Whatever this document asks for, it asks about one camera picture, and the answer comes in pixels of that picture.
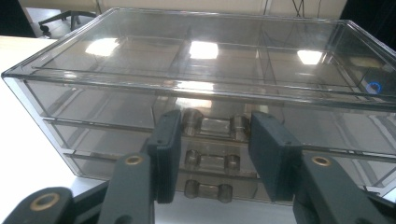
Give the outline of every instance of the clear plastic drawer organizer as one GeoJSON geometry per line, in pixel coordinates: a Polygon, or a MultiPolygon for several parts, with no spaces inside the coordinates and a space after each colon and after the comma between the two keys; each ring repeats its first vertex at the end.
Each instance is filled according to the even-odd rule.
{"type": "Polygon", "coordinates": [[[351,21],[111,9],[3,79],[73,172],[109,179],[164,112],[183,113],[177,189],[267,201],[251,111],[331,153],[363,189],[396,187],[396,56],[351,21]]]}

